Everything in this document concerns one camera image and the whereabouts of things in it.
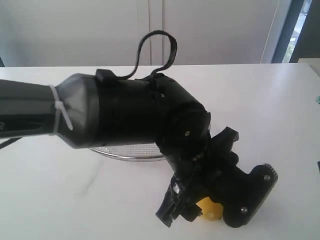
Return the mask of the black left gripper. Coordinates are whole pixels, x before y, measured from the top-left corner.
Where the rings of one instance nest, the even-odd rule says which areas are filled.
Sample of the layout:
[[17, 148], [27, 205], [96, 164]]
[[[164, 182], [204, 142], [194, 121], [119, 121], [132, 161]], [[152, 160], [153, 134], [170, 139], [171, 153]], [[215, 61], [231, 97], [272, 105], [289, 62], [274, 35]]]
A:
[[239, 139], [237, 131], [226, 127], [209, 139], [203, 154], [192, 160], [182, 172], [176, 167], [164, 199], [155, 213], [160, 220], [195, 220], [203, 215], [197, 202], [209, 197], [223, 206], [225, 221], [249, 221], [278, 180], [270, 164], [255, 166], [250, 173], [237, 167], [239, 157], [232, 151]]

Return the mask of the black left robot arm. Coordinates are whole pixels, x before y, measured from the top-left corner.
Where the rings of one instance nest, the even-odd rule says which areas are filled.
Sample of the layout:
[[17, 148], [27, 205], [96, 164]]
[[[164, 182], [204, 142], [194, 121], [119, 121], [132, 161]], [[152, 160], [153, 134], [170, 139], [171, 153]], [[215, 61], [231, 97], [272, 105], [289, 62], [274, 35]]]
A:
[[158, 73], [117, 79], [111, 71], [76, 73], [57, 86], [0, 82], [0, 136], [5, 144], [56, 135], [75, 149], [156, 144], [173, 176], [156, 216], [170, 226], [194, 221], [198, 201], [223, 207], [233, 228], [247, 224], [278, 180], [269, 164], [249, 173], [237, 167], [237, 131], [210, 135], [211, 114], [178, 82]]

